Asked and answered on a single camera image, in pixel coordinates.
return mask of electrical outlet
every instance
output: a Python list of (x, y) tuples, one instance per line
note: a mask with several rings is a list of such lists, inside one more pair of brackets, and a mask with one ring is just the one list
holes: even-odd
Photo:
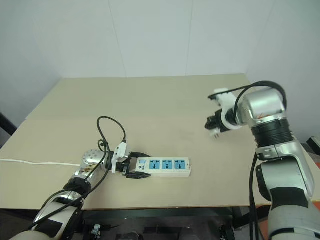
[(174, 161), (174, 168), (175, 169), (186, 169), (185, 160), (175, 160)]
[(135, 171), (152, 177), (189, 177), (191, 166), (187, 157), (139, 157)]
[(162, 160), (162, 169), (172, 169), (172, 160)]
[(151, 160), (149, 169), (160, 169), (160, 160)]

